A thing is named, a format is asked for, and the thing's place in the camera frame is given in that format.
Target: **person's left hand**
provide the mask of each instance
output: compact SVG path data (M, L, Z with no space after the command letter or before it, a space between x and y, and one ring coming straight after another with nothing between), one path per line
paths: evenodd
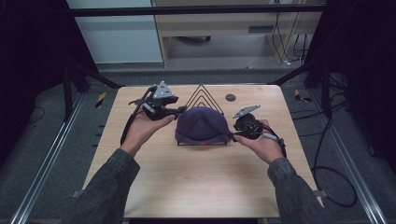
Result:
M125 141L120 146L120 149L128 152L132 157L134 157L137 151L155 132L168 125L174 119L175 115L170 115L163 119L151 120L146 116L143 110L140 109L126 134Z

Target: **black tool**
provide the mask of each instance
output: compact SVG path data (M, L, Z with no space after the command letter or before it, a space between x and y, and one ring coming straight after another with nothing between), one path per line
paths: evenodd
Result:
M260 105L254 105L247 108L242 108L233 118L238 118L233 126L238 132L234 133L236 135L244 136L248 139L257 139L260 135L266 138L270 138L279 143L280 149L282 150L283 156L286 158L286 145L283 138L279 138L274 130L272 130L268 125L260 123L252 114L249 112L259 108Z
M126 138L126 134L128 133L129 128L131 127L132 122L134 122L134 118L140 112L139 109L143 106L143 111L146 113L149 119L157 120L163 119L169 115L175 115L175 119L184 113L187 109L186 106L180 106L178 109L168 109L167 105L174 104L178 100L178 97L166 86L166 84L162 81L159 85L154 85L143 94L142 98L137 99L129 103L135 104L136 109L134 113L129 117L124 131L122 133L122 137L120 143L122 144Z

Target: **small round object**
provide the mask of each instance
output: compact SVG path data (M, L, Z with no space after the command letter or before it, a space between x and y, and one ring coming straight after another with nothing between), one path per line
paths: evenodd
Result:
M226 99L228 102L233 102L233 101L236 100L236 96L235 96L234 94L227 94L227 95L225 96L225 99Z

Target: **gray sleeve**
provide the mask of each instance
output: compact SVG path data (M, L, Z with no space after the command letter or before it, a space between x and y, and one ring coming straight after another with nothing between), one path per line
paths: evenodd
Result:
M297 175L286 158L270 164L268 176L276 189L276 202L283 224L332 223L314 192Z
M117 149L96 172L62 223L121 223L139 165Z

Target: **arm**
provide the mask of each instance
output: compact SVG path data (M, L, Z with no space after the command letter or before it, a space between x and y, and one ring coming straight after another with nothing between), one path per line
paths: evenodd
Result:
M267 120L261 120L261 123L269 125ZM312 189L297 175L289 160L283 157L276 141L262 135L255 140L238 135L234 138L270 165L268 176L276 189L282 223L331 223Z
M121 223L129 189L140 169L134 156L155 132L174 118L152 121L139 113L123 144L93 176L63 223Z

